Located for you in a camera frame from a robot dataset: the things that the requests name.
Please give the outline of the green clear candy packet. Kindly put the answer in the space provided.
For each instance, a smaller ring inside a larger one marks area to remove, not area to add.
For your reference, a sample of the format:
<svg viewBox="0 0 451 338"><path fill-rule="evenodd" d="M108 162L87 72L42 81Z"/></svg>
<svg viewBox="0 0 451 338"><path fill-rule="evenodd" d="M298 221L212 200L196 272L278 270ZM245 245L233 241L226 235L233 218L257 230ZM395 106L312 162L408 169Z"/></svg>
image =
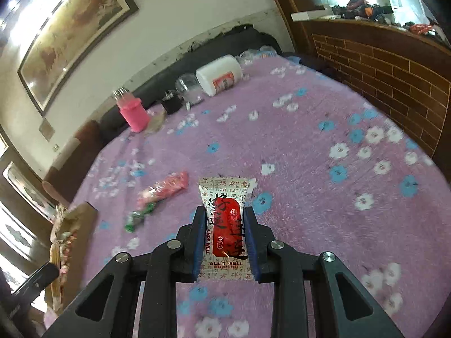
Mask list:
<svg viewBox="0 0 451 338"><path fill-rule="evenodd" d="M128 214L125 218L125 230L129 233L134 233L145 222L145 218L154 211L155 207L156 203L150 202L142 210L132 211Z"/></svg>

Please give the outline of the wooden glass door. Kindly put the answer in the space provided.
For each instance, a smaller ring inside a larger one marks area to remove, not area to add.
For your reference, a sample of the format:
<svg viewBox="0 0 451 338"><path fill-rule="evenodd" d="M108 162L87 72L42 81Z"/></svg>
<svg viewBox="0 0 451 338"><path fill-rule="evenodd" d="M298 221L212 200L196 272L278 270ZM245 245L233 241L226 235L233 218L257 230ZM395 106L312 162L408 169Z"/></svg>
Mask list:
<svg viewBox="0 0 451 338"><path fill-rule="evenodd" d="M14 165L39 192L41 179L15 149L6 132L1 131L1 172ZM1 176L1 255L25 275L49 260L52 223L43 217L20 192Z"/></svg>

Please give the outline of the black sofa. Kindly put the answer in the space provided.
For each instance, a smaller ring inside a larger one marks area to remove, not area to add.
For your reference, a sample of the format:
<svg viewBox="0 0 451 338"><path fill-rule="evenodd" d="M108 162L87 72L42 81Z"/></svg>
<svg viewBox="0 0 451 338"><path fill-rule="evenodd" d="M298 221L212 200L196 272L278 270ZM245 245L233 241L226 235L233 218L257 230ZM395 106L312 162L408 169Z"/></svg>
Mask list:
<svg viewBox="0 0 451 338"><path fill-rule="evenodd" d="M146 74L142 81L133 79L131 83L125 84L125 88L141 99L144 108L148 109L161 100L167 91L174 89L176 80L182 75L194 74L201 66L227 54L236 57L246 50L256 50L262 46L270 46L278 54L282 53L272 35L258 31L253 25L238 25L196 48L189 48L174 63L158 69L156 73Z"/></svg>

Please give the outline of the pink sleeved bottle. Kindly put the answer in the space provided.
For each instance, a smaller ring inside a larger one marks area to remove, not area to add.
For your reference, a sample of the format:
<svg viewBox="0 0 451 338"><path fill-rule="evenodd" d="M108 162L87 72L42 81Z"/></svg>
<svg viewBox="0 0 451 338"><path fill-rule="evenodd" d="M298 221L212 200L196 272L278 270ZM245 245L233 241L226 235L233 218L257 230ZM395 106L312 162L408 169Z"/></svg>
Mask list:
<svg viewBox="0 0 451 338"><path fill-rule="evenodd" d="M150 116L142 105L142 100L136 98L125 87L120 87L112 92L121 116L128 123L131 131L140 133L150 122Z"/></svg>

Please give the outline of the purple floral tablecloth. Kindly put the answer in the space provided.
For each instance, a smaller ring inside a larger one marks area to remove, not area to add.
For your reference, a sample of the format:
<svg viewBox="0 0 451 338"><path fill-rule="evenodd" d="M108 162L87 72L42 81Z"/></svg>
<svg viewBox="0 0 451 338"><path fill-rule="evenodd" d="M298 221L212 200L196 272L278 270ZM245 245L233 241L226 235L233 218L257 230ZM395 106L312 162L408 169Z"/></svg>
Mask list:
<svg viewBox="0 0 451 338"><path fill-rule="evenodd" d="M188 187L134 233L138 193L173 172ZM249 181L246 204L299 251L336 253L405 337L422 337L450 293L450 186L420 145L359 94L281 58L157 133L104 147L73 204L98 211L82 284L121 251L152 251L189 224L203 177Z"/></svg>

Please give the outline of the cardboard box tray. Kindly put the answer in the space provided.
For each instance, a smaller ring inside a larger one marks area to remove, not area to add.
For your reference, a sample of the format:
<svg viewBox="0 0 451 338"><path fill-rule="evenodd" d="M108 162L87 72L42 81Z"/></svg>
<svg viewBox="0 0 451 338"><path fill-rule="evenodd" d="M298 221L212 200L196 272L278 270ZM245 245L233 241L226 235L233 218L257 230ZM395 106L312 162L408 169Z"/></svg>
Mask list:
<svg viewBox="0 0 451 338"><path fill-rule="evenodd" d="M72 210L57 207L57 216L50 233L49 262L59 269L59 276L50 284L46 303L57 315L71 303L81 289L87 250L98 211L85 202Z"/></svg>

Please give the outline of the framed wall painting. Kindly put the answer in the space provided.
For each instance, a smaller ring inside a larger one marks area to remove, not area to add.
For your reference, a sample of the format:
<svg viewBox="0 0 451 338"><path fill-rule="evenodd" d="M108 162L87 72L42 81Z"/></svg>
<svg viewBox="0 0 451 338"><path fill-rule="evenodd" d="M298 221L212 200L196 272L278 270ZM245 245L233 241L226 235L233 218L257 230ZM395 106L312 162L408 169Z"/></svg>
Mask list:
<svg viewBox="0 0 451 338"><path fill-rule="evenodd" d="M17 74L44 116L73 70L117 25L138 11L134 0L61 0L40 26Z"/></svg>

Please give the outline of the small grey notebook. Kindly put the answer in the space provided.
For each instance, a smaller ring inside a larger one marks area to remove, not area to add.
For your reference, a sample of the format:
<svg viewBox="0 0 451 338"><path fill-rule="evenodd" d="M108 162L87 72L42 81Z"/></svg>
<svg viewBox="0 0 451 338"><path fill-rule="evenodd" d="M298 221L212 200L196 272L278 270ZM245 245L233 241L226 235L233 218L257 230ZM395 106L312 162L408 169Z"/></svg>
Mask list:
<svg viewBox="0 0 451 338"><path fill-rule="evenodd" d="M146 134L157 133L164 125L167 113L165 111L155 113L150 117L149 123L145 129Z"/></svg>

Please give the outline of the brown wooden cabinet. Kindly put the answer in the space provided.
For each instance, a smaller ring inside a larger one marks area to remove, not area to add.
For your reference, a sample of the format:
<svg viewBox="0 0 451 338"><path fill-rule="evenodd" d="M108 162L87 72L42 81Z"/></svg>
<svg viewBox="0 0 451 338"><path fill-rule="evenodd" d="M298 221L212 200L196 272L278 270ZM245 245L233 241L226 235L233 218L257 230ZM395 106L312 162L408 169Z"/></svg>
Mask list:
<svg viewBox="0 0 451 338"><path fill-rule="evenodd" d="M295 21L312 0L275 0L294 49L389 115L450 176L450 50L425 37L350 20Z"/></svg>

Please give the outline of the white plastic jar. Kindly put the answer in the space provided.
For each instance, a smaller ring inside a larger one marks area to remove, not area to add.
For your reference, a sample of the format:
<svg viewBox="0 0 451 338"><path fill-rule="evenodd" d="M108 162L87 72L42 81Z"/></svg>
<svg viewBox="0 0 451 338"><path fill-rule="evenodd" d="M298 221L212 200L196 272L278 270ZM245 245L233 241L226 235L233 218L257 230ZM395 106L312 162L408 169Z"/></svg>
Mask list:
<svg viewBox="0 0 451 338"><path fill-rule="evenodd" d="M235 57L225 55L196 70L196 79L209 96L232 88L243 78L243 70Z"/></svg>

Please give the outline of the white red snack packet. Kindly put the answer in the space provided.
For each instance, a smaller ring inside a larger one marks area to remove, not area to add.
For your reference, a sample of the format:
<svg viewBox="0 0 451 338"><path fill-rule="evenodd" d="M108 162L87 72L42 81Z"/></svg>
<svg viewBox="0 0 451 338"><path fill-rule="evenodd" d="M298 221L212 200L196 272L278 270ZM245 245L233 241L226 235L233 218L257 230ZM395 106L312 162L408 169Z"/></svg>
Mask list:
<svg viewBox="0 0 451 338"><path fill-rule="evenodd" d="M248 188L249 181L243 178L200 179L207 218L201 279L253 279L242 219Z"/></svg>

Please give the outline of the small black box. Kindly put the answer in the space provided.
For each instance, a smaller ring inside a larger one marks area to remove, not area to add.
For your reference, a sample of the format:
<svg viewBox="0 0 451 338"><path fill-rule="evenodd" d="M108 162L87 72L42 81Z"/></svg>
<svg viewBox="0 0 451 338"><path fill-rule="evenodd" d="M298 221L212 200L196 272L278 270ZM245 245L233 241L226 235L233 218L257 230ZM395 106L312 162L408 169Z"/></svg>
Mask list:
<svg viewBox="0 0 451 338"><path fill-rule="evenodd" d="M184 105L184 100L180 97L177 90L167 90L161 99L161 105L168 115L179 111Z"/></svg>

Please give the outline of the pink snack packet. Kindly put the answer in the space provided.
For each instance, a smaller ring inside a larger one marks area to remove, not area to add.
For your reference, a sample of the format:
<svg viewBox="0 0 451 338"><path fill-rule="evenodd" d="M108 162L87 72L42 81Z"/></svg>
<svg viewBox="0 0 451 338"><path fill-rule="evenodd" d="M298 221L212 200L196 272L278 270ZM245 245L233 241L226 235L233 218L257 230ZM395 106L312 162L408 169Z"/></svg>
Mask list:
<svg viewBox="0 0 451 338"><path fill-rule="evenodd" d="M150 203L156 203L175 195L188 187L189 176L186 171L173 172L165 179L154 183L138 193L138 209L144 209Z"/></svg>

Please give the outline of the clear plastic cup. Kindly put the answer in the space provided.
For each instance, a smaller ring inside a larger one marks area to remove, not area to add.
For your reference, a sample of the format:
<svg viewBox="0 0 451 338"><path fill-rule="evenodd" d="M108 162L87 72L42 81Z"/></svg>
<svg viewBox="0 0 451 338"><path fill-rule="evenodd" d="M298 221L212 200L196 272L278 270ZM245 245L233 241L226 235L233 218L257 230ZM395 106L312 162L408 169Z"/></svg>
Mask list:
<svg viewBox="0 0 451 338"><path fill-rule="evenodd" d="M192 73L180 76L175 82L175 88L184 101L191 106L200 104L204 100L204 91Z"/></svg>

